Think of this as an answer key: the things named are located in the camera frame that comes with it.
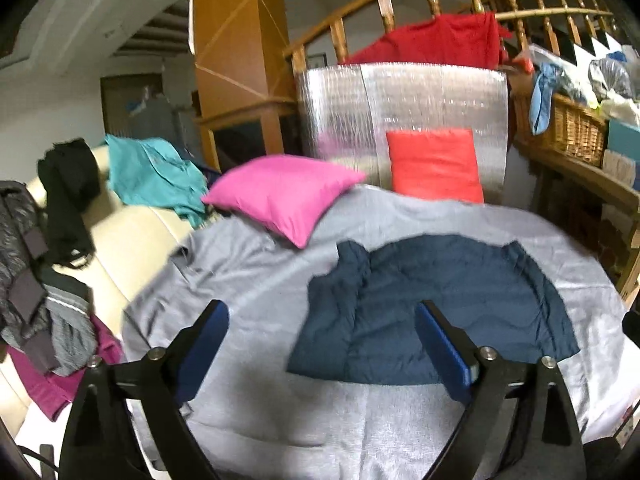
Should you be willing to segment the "orange wooden pillar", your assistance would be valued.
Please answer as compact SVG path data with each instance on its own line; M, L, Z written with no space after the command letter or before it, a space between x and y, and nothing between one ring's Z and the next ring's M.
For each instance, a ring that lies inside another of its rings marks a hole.
M206 162L220 167L215 133L258 122L267 154L285 152L281 122L297 114L284 0L191 0L194 70Z

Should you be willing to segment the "teal shoe box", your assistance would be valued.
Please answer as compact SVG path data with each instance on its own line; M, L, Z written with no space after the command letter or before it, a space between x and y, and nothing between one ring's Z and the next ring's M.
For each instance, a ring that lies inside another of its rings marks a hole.
M640 128L616 119L608 121L608 145L610 151L640 162Z

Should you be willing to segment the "cream sofa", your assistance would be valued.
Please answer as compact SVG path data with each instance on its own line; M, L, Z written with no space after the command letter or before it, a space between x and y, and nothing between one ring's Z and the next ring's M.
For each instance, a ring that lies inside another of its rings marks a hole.
M92 152L99 167L101 194L84 213L84 222L96 253L82 269L58 266L56 270L91 287L96 316L119 337L122 312L192 228L170 209L123 204L107 185L107 147Z

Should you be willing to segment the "wooden stair railing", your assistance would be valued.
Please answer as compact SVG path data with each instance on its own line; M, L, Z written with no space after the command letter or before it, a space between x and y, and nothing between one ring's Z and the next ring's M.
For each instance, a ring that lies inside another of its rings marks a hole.
M512 37L517 54L533 42L563 58L577 49L617 50L623 33L605 0L319 0L329 14L283 51L296 72L341 63L379 36L439 14L491 12Z

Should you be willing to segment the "grey bed blanket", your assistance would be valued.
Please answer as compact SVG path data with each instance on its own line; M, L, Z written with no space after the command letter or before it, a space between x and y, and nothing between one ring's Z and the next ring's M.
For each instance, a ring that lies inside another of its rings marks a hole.
M214 299L229 331L186 422L227 476L423 477L462 412L414 329L423 300L506 359L557 359L585 440L639 393L639 351L600 263L518 209L358 185L302 249L218 220L128 306L126 356L169 344Z

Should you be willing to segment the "red cloth on railing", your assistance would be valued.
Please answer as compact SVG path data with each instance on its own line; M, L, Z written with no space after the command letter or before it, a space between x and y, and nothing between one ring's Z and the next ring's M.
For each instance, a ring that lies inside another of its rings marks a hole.
M504 60L503 41L511 38L512 32L499 25L492 12L442 14L394 29L342 64L425 63L494 70Z

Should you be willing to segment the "wooden side table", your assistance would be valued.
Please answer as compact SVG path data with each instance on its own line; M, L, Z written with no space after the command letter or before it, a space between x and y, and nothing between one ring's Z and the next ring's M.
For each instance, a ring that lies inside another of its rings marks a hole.
M529 209L595 256L630 307L639 296L639 192L603 170L517 140L536 177Z

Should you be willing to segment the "magenta garment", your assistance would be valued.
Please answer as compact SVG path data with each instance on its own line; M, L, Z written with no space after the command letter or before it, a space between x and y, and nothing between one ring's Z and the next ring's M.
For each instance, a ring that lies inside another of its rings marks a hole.
M98 341L96 354L107 364L122 362L124 352L119 339L96 315L90 315L90 320L96 330ZM63 408L75 399L84 371L78 370L67 377L53 373L41 374L36 371L23 352L9 348L9 356L29 397L47 419L55 422Z

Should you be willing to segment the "light blue cloth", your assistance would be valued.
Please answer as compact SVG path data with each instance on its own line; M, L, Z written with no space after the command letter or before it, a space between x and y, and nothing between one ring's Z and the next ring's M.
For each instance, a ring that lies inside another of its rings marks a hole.
M562 68L550 63L540 64L536 71L528 114L533 136L539 136L549 128L552 99L559 87L561 75Z

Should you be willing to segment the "black garment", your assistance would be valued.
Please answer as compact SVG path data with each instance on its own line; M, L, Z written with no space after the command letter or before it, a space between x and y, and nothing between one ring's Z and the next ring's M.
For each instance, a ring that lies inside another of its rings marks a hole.
M82 214L101 193L98 163L84 139L57 143L37 162L46 191L44 236L50 263L81 269L96 248Z

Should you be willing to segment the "teal shirt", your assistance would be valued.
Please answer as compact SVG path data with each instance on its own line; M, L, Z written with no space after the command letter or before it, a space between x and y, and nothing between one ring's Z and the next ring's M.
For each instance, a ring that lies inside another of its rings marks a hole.
M108 187L125 205L172 210L198 228L207 218L204 174L161 138L136 140L107 134Z

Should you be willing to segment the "grey patterned garment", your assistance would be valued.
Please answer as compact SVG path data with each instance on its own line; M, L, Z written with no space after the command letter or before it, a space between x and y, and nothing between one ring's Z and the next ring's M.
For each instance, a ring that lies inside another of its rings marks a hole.
M44 262L48 246L26 185L1 183L1 340L40 374L66 377L96 353L91 292Z

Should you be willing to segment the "pink pillow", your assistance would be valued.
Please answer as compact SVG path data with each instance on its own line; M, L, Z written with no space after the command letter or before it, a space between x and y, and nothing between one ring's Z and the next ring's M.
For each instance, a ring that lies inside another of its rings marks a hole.
M324 213L366 177L362 171L319 159L268 155L223 174L201 201L240 212L303 249Z

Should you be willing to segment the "wicker basket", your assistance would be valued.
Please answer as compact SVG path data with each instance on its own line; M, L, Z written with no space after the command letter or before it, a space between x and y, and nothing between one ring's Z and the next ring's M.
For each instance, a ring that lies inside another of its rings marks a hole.
M532 97L513 93L515 139L538 150L552 151L578 159L591 166L602 166L606 140L606 121L593 110L566 96L552 98L551 116L546 131L533 134L529 125Z

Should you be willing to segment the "silver foil insulation mat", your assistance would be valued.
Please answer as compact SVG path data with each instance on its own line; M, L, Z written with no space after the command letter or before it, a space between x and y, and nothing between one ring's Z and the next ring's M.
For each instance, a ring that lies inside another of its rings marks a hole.
M485 200L502 200L508 154L508 81L480 68L372 63L315 68L296 77L307 156L392 186L390 130L469 128Z

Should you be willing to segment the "red-orange pillow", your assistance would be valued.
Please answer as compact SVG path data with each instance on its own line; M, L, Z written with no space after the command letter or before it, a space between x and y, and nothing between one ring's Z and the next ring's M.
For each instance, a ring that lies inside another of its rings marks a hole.
M471 129L390 130L386 140L395 193L484 203Z

